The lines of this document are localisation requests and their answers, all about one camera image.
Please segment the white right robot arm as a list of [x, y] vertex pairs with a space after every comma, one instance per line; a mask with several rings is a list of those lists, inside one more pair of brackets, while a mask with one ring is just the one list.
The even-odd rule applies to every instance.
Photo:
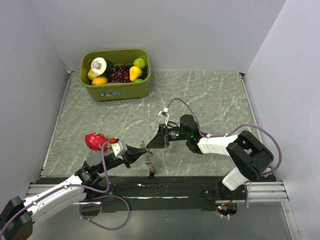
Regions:
[[195, 154], [219, 154], [231, 157], [235, 168], [228, 172], [218, 187], [223, 199], [230, 199], [242, 184], [257, 181], [274, 160], [273, 154], [250, 131], [221, 137], [208, 137], [199, 132], [194, 117], [185, 114], [179, 125], [167, 121], [160, 124], [147, 149], [164, 149], [174, 141], [186, 141], [188, 149]]

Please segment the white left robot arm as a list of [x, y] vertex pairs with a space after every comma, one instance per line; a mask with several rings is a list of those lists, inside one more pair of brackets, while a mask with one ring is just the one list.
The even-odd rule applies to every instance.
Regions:
[[11, 198], [0, 214], [0, 237], [5, 240], [26, 240], [33, 229], [64, 210], [83, 200], [93, 201], [99, 194], [108, 194], [110, 181], [106, 189], [99, 187], [101, 174], [124, 165], [131, 165], [148, 152], [145, 148], [129, 145], [112, 145], [112, 152], [94, 150], [86, 157], [82, 167], [60, 184], [37, 195]]

